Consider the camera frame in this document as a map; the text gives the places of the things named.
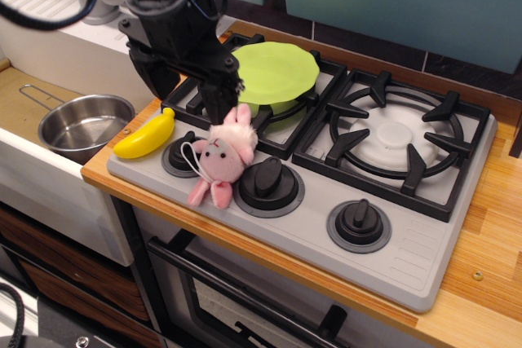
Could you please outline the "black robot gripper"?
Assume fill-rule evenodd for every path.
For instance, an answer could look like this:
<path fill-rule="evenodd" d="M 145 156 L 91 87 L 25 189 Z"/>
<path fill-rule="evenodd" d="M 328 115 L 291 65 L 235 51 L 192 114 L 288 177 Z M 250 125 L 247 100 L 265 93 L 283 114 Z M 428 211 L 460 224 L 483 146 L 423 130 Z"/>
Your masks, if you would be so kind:
<path fill-rule="evenodd" d="M 238 104 L 245 89 L 239 63 L 216 37 L 215 0 L 126 0 L 135 16 L 119 29 L 128 37 L 129 56 L 145 85 L 166 99 L 180 73 L 204 80 L 199 93 L 212 125 Z"/>

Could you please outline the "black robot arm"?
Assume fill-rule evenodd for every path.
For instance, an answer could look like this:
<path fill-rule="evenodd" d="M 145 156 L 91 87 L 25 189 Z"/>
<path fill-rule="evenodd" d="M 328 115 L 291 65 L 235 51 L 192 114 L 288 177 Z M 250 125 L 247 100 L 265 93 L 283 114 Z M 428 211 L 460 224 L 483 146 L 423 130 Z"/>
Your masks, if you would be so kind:
<path fill-rule="evenodd" d="M 210 122 L 222 123 L 244 89 L 238 60 L 216 34 L 228 0 L 126 0 L 126 5 L 133 18 L 119 29 L 146 86 L 165 99 L 180 75 L 194 77 Z"/>

